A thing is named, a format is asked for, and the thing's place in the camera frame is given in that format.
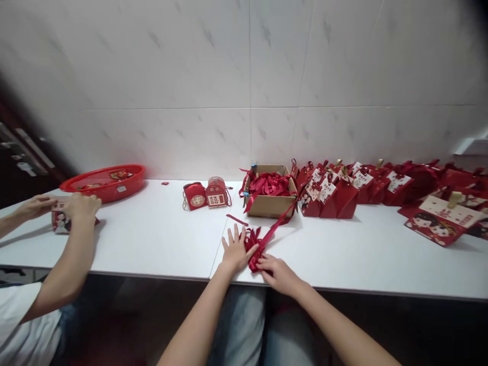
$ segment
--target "blue jeans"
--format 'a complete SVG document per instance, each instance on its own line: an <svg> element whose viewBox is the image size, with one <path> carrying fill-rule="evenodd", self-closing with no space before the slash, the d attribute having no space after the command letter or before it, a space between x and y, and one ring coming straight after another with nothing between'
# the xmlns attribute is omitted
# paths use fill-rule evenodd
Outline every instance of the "blue jeans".
<svg viewBox="0 0 488 366"><path fill-rule="evenodd" d="M84 345L87 334L98 323L117 295L124 277L89 274L78 298L60 308L57 324L61 338L50 366L65 366Z"/></svg>
<svg viewBox="0 0 488 366"><path fill-rule="evenodd" d="M207 366L315 365L314 337L300 307L276 312L265 327L266 290L229 288Z"/></svg>

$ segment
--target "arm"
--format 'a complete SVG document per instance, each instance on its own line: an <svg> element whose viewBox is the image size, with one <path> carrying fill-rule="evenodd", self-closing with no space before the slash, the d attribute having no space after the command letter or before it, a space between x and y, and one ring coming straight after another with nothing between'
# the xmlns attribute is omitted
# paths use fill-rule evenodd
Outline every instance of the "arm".
<svg viewBox="0 0 488 366"><path fill-rule="evenodd" d="M302 281L287 264L263 254L258 268L272 271L261 274L275 290L293 297L317 323L346 366L400 365L361 328L327 302L308 283Z"/></svg>
<svg viewBox="0 0 488 366"><path fill-rule="evenodd" d="M96 196L73 194L65 209L72 221L65 250L44 280L36 300L21 323L48 314L76 299L92 267L95 255L95 213L101 203Z"/></svg>
<svg viewBox="0 0 488 366"><path fill-rule="evenodd" d="M229 245L222 238L224 246L222 263L164 351L158 366L203 366L206 364L219 320L220 308L230 281L234 274L247 264L259 247L255 245L246 253L244 249L245 232L245 227L243 227L239 239L237 225L234 225L234 239L231 230L228 230Z"/></svg>
<svg viewBox="0 0 488 366"><path fill-rule="evenodd" d="M21 205L10 215L0 219L0 239L17 229L27 220L38 218L51 211L56 203L52 196L35 196Z"/></svg>

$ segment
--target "red plastic basket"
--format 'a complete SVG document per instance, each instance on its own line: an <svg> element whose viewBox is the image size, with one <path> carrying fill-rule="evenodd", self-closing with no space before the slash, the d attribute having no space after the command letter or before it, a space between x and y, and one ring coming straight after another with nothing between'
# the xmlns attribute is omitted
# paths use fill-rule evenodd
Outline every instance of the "red plastic basket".
<svg viewBox="0 0 488 366"><path fill-rule="evenodd" d="M133 175L124 180L114 180L110 174L125 170ZM59 186L64 192L80 192L82 195L96 195L102 203L118 201L132 196L144 186L144 172L146 168L142 165L119 165L100 170L94 170L73 177ZM105 184L101 187L79 189L89 184Z"/></svg>

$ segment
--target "bundle of red ribbons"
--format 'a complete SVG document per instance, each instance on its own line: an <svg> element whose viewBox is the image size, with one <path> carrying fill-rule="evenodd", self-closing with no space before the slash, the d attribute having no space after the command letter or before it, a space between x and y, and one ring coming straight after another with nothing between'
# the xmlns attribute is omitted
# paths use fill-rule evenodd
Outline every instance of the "bundle of red ribbons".
<svg viewBox="0 0 488 366"><path fill-rule="evenodd" d="M240 197L244 197L244 187L246 185L246 181L248 178L250 180L249 191L246 192L246 194L249 194L249 200L246 209L244 210L244 213L248 212L251 209L254 200L259 195L298 196L297 192L288 191L289 179L290 178L293 179L291 175L280 175L276 172L257 174L254 172L253 169L251 170L241 169L241 171L244 171L247 174L242 183L242 188L239 191ZM250 235L246 235L246 240L245 240L246 251L251 249L255 244L259 244L258 250L256 251L256 253L254 253L254 255L249 260L249 268L251 269L252 272L259 271L259 269L256 266L258 259L261 257L261 254L264 252L266 245L271 240L278 226L287 224L290 221L291 217L288 219L286 219L285 217L291 209L293 210L294 213L295 205L296 205L296 201L293 202L293 204L291 204L290 207L280 216L278 221L276 221L276 223L273 226L271 226L270 230L267 232L264 238L262 239L258 238L261 228L258 228L256 231L254 231L254 229L247 229Z"/></svg>
<svg viewBox="0 0 488 366"><path fill-rule="evenodd" d="M262 173L259 175L254 173L252 170L241 170L247 172L246 178L244 178L244 182L242 183L242 188L239 191L241 197L243 197L242 193L244 191L244 186L246 185L246 180L248 177L250 179L249 192L247 192L250 197L244 213L248 212L251 209L254 200L259 195L292 196L293 194L296 194L296 192L288 191L288 182L291 178L291 175L283 176L275 172Z"/></svg>

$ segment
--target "dark floor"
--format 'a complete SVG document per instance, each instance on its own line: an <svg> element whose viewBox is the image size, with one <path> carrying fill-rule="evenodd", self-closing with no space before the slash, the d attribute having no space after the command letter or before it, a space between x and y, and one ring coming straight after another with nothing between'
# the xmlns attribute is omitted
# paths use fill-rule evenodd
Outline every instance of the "dark floor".
<svg viewBox="0 0 488 366"><path fill-rule="evenodd" d="M35 273L33 279L44 274ZM148 366L157 363L205 285L204 282L134 278L126 281L115 312L131 313L125 335L134 352ZM320 293L403 365L458 366L480 364L484 359L488 302ZM317 335L318 354L321 354L328 345L320 332ZM100 339L96 342L103 348L104 342ZM330 366L329 357L322 356L319 365Z"/></svg>

